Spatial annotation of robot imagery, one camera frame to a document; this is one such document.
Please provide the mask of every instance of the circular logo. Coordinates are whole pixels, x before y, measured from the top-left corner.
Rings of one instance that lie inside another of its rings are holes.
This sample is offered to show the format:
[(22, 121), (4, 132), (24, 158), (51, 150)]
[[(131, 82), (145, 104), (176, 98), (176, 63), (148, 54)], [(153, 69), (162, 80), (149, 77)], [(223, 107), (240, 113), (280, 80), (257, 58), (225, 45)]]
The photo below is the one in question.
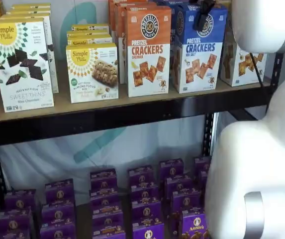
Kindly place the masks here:
[(159, 31), (159, 22), (153, 14), (145, 15), (141, 21), (141, 32), (147, 39), (154, 38)]
[(206, 20), (205, 20), (205, 23), (204, 23), (204, 27), (203, 27), (203, 31), (197, 31), (198, 34), (201, 37), (209, 36), (210, 33), (212, 32), (213, 25), (214, 25), (213, 17), (209, 14), (206, 17)]
[(183, 13), (179, 11), (179, 12), (178, 12), (178, 15), (177, 15), (177, 33), (178, 33), (179, 35), (182, 34), (183, 28), (184, 28)]

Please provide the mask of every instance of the chocolate image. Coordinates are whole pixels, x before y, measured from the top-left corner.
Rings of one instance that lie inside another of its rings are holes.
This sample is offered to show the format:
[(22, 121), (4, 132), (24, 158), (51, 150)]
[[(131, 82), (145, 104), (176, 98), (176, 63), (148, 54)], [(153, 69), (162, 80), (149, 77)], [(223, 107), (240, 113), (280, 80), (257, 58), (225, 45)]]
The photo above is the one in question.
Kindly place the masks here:
[(20, 64), (20, 66), (23, 66), (23, 67), (34, 66), (36, 62), (37, 60), (34, 60), (34, 59), (24, 59), (22, 63)]
[(19, 62), (22, 62), (23, 60), (27, 59), (27, 53), (25, 51), (15, 49), (15, 55)]
[(34, 78), (34, 79), (40, 80), (40, 81), (44, 80), (40, 67), (38, 67), (38, 66), (28, 66), (28, 70), (29, 70), (29, 74), (30, 74), (31, 78)]
[(7, 62), (10, 67), (16, 66), (19, 63), (19, 61), (16, 58), (16, 55), (11, 55), (7, 57)]
[(21, 78), (21, 76), (20, 76), (19, 74), (12, 75), (12, 76), (10, 76), (10, 78), (8, 79), (6, 85), (10, 85), (10, 84), (16, 83), (16, 82), (19, 81), (20, 78)]

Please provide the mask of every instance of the orange cracker box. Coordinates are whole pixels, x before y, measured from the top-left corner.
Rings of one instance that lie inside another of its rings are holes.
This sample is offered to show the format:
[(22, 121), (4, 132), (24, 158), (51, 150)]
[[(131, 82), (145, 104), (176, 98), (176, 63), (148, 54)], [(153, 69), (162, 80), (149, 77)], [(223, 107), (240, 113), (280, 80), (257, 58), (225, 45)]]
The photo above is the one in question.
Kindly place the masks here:
[(116, 25), (116, 45), (118, 46), (118, 74), (120, 83), (124, 84), (127, 80), (127, 73), (125, 71), (126, 65), (126, 36), (125, 36), (125, 15), (127, 14), (126, 7), (143, 6), (157, 4), (153, 1), (146, 2), (131, 2), (131, 3), (117, 3), (115, 6), (115, 25)]
[(128, 96), (167, 94), (171, 9), (168, 6), (127, 7)]

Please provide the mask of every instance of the pretzelized pretzel crackers box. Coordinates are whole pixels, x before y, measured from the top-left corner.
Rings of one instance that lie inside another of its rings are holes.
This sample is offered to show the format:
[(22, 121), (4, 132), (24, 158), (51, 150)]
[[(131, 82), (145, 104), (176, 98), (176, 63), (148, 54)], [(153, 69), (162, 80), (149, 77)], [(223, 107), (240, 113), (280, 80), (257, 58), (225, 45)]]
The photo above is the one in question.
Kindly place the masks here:
[(128, 96), (169, 92), (171, 8), (127, 7)]
[(194, 29), (200, 6), (179, 5), (172, 76), (179, 93), (213, 90), (216, 87), (227, 9), (216, 4), (206, 17), (203, 31)]

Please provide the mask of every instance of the cardboard box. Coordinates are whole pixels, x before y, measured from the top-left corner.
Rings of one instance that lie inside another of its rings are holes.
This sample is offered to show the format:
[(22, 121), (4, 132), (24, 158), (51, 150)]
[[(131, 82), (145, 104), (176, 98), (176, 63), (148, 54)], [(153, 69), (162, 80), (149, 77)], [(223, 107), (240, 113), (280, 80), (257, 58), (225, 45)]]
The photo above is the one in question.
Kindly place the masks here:
[(114, 43), (67, 46), (66, 55), (72, 103), (118, 99)]
[(46, 202), (52, 203), (57, 200), (69, 199), (75, 201), (73, 179), (45, 184)]
[(52, 91), (53, 93), (58, 93), (58, 76), (57, 76), (57, 69), (56, 69), (56, 59), (54, 55), (54, 45), (53, 45), (53, 38), (52, 38), (52, 28), (50, 22), (50, 14), (49, 13), (32, 13), (32, 14), (6, 14), (3, 15), (0, 19), (7, 20), (7, 19), (20, 19), (20, 18), (35, 18), (41, 17), (44, 19), (44, 27), (45, 27), (45, 37), (46, 37), (46, 44), (47, 44), (47, 52), (49, 57), (49, 69), (51, 75), (51, 82), (52, 82)]
[(92, 189), (117, 187), (117, 175), (114, 168), (91, 172), (90, 178)]
[(206, 17), (207, 24), (203, 31), (194, 30), (199, 5), (179, 5), (175, 11), (174, 86), (179, 93), (213, 90), (216, 87), (227, 9), (215, 5)]
[(0, 92), (5, 112), (54, 106), (42, 18), (0, 20)]
[(67, 45), (69, 46), (83, 46), (88, 44), (102, 44), (112, 43), (111, 36), (109, 34), (101, 35), (77, 35), (69, 36), (67, 38)]

